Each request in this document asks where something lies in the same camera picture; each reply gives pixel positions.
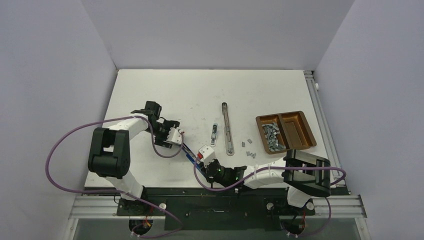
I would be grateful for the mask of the blue stapler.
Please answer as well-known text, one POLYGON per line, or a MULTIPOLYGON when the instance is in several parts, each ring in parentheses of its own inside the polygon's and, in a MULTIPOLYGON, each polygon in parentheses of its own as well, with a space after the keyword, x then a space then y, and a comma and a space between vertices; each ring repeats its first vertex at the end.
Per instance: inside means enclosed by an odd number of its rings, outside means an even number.
POLYGON ((196 169, 201 172, 201 174, 204 176, 206 173, 206 169, 204 167, 203 162, 201 162, 199 159, 197 159, 197 155, 184 143, 182 145, 182 150, 185 152, 186 157, 188 160, 196 166, 196 169))

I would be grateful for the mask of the silver black stapler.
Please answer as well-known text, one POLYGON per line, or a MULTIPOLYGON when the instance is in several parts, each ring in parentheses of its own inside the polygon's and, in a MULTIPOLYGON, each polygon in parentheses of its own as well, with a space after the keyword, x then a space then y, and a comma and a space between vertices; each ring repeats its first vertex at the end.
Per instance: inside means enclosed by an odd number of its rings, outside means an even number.
POLYGON ((229 115, 228 115, 228 104, 226 102, 223 102, 222 105, 221 105, 221 108, 222 108, 222 114, 223 114, 223 119, 224 119, 223 133, 224 133, 224 138, 225 138, 226 154, 228 156, 233 156, 234 153, 235 153, 235 150, 234 150, 234 144, 233 144, 233 140, 232 140, 230 120, 229 120, 229 115))

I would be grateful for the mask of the light blue staple box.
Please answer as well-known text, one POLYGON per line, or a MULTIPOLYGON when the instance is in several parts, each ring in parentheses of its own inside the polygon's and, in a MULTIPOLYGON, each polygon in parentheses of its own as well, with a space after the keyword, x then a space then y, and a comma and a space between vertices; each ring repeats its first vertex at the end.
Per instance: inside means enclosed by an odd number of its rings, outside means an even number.
POLYGON ((211 140, 210 140, 210 146, 214 147, 217 143, 217 135, 218 135, 218 124, 214 123, 212 125, 212 132, 211 132, 211 140))

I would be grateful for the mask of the brown plastic divided tray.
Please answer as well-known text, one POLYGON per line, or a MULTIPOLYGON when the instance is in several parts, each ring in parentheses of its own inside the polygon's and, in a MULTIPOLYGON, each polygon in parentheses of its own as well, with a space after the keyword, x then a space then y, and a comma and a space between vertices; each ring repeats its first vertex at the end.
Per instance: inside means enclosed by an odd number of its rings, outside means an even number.
POLYGON ((315 137, 302 111, 261 115, 255 118, 264 151, 269 155, 282 154, 288 150, 307 150, 317 145, 315 137), (267 146, 262 124, 276 122, 280 128, 280 140, 286 150, 271 152, 267 146))

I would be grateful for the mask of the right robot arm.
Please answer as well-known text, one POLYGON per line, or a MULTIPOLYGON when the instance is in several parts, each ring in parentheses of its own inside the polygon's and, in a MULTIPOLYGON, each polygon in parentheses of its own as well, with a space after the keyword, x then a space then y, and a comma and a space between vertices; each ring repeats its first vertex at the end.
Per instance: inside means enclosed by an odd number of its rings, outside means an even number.
POLYGON ((285 157, 262 165, 224 167, 214 150, 205 145, 197 160, 209 183, 221 185, 224 191, 245 192, 274 184, 287 184, 282 207, 289 214, 297 213, 311 197, 331 195, 331 166, 326 158, 300 150, 288 150, 285 157))

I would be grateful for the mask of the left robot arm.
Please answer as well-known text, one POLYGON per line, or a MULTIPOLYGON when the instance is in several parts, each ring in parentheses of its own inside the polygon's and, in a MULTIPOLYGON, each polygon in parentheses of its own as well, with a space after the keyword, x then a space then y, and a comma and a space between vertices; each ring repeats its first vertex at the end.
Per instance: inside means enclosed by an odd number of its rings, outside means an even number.
POLYGON ((144 186, 130 171, 130 141, 142 132, 151 135, 153 147, 181 147, 184 130, 175 120, 160 121, 162 107, 155 101, 147 101, 144 108, 134 110, 130 115, 109 127, 97 127, 92 134, 88 155, 88 170, 110 182, 122 199, 129 202, 129 208, 136 215, 148 211, 149 201, 142 197, 144 186))

